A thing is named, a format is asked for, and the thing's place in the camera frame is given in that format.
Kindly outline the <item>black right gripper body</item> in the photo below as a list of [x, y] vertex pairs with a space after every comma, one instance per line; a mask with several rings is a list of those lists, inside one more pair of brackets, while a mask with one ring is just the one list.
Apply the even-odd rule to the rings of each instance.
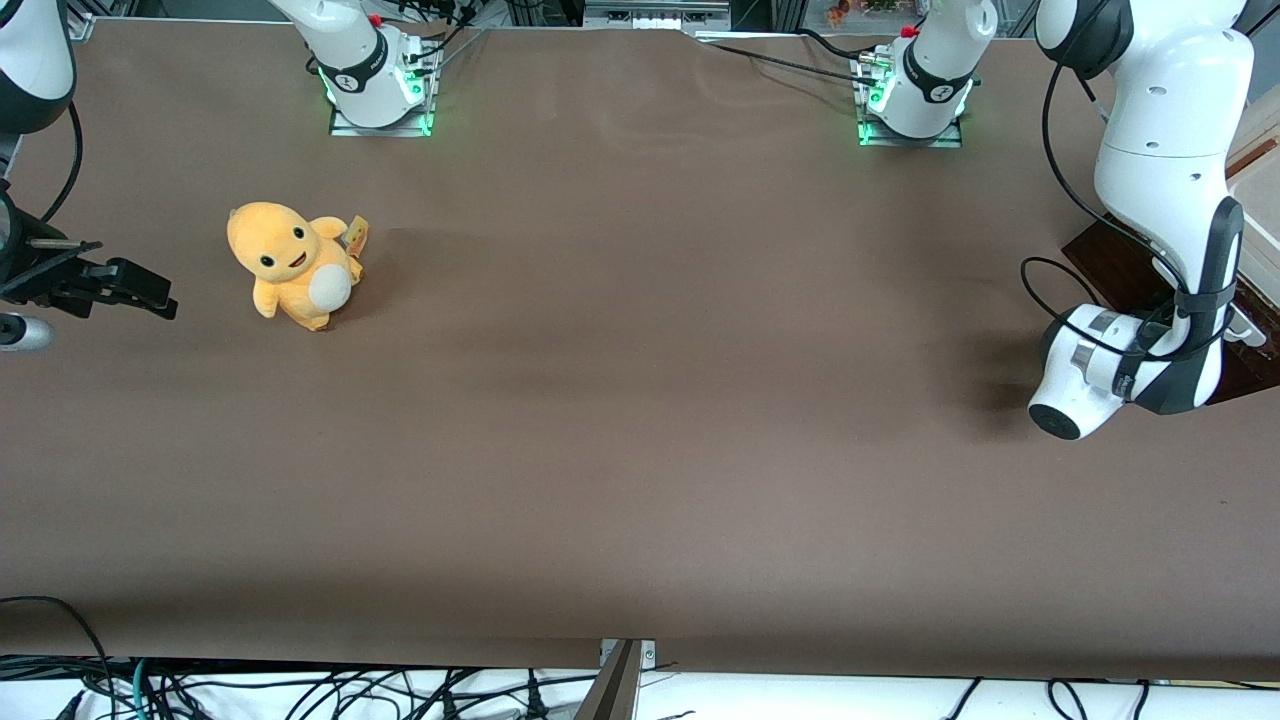
[[15, 205], [8, 188], [1, 190], [1, 279], [3, 300], [26, 304], [50, 291], [64, 274], [63, 265], [101, 242], [73, 240]]

